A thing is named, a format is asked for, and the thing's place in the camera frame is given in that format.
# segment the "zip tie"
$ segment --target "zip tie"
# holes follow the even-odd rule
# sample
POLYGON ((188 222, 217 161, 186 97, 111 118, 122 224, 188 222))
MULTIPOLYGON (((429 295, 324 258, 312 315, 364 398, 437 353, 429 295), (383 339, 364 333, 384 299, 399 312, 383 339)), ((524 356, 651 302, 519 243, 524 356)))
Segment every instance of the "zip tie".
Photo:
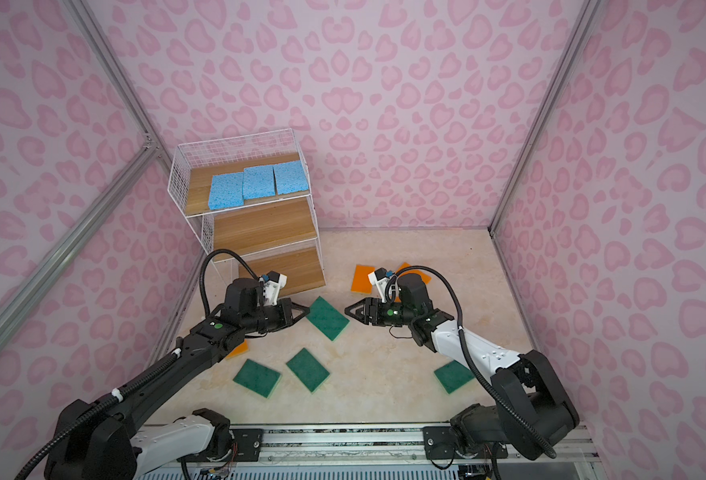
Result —
POLYGON ((110 395, 116 397, 116 398, 118 399, 118 403, 123 402, 123 395, 121 395, 121 391, 120 391, 120 390, 118 390, 118 389, 113 389, 113 390, 110 392, 110 395))

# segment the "wooden shelf board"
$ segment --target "wooden shelf board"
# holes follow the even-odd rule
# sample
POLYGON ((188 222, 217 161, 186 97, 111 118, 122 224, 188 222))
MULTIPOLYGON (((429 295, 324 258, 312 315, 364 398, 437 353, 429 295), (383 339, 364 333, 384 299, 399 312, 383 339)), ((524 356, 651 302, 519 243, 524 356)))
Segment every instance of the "wooden shelf board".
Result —
MULTIPOLYGON (((315 247, 266 256, 259 260, 246 259, 246 262, 258 275, 267 274, 271 270, 286 275, 286 286, 281 289, 281 296, 294 295, 326 284, 315 247)), ((240 264, 239 277, 249 278, 249 274, 240 264)))
POLYGON ((294 198, 217 214, 214 248, 249 255, 316 237, 307 198, 294 198))
MULTIPOLYGON (((200 215, 208 214, 212 211, 209 209, 209 191, 212 189, 212 177, 215 175, 234 174, 235 172, 243 172, 244 168, 257 167, 259 165, 276 165, 285 164, 291 161, 300 159, 299 154, 286 154, 277 157, 255 158, 251 160, 242 160, 231 162, 222 165, 213 165, 212 167, 193 168, 190 172, 190 185, 188 186, 188 203, 185 205, 185 215, 200 215)), ((272 197, 254 198, 246 200, 244 205, 263 204, 272 200, 281 198, 292 198, 302 195, 307 195, 309 192, 295 192, 293 194, 274 195, 272 197)))

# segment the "beige marble tabletop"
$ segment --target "beige marble tabletop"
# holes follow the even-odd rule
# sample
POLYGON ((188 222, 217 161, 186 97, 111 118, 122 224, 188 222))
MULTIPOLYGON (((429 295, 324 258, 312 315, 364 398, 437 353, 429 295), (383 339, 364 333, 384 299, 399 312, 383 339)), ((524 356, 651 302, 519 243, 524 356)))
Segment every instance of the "beige marble tabletop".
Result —
MULTIPOLYGON (((350 291, 356 264, 395 269, 404 262, 431 266, 452 284, 466 328, 527 352, 530 340, 486 230, 359 230, 321 232, 326 286, 292 296, 310 305, 323 296, 340 312, 366 295, 350 291)), ((224 285, 208 277, 212 306, 223 300, 224 285)), ((439 280, 428 284, 434 306, 454 315, 439 280)), ((201 320, 203 307, 194 294, 180 335, 201 320)), ((394 329, 398 336, 406 328, 394 329)), ((450 360, 412 340, 397 340, 387 329, 352 320, 335 341, 303 319, 290 329, 249 340, 249 352, 223 360, 201 373, 169 399, 148 423, 166 423, 196 408, 211 408, 233 423, 358 423, 445 421, 473 403, 491 405, 475 381, 448 395, 433 374, 450 360), (329 370, 313 393, 285 363, 307 348, 329 370), (269 398, 233 382, 247 359, 281 372, 269 398)))

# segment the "green scouring pad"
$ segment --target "green scouring pad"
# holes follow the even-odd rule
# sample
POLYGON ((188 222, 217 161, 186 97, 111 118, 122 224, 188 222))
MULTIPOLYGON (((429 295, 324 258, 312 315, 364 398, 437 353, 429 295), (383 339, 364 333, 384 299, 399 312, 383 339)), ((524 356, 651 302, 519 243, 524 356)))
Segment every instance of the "green scouring pad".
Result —
POLYGON ((310 305, 308 320, 315 325, 321 333, 326 335, 329 340, 336 339, 337 335, 350 323, 336 308, 329 305, 329 302, 324 300, 322 296, 315 299, 315 302, 310 305))
POLYGON ((262 395, 264 398, 268 398, 280 378, 281 374, 275 370, 260 365, 253 360, 246 360, 244 366, 235 375, 233 382, 262 395))
POLYGON ((300 353, 286 362, 286 366, 300 379, 303 385, 308 387, 311 393, 315 392, 320 384, 329 377, 329 370, 325 369, 308 349, 302 349, 300 353))
POLYGON ((456 360, 433 372, 447 393, 452 393, 473 379, 473 372, 456 360))

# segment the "pink patterned wallpaper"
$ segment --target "pink patterned wallpaper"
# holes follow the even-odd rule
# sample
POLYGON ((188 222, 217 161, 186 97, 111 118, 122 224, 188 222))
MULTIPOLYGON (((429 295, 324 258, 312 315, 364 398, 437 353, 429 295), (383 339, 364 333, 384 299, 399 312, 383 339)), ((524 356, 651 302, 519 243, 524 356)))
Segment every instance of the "pink patterned wallpaper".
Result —
POLYGON ((200 245, 153 164, 0 354, 0 478, 60 410, 145 369, 200 245))
POLYGON ((142 139, 57 0, 0 2, 0 305, 142 139))
POLYGON ((706 478, 706 2, 608 5, 501 244, 612 478, 706 478))
POLYGON ((581 0, 90 2, 166 144, 292 127, 321 226, 486 226, 581 0))

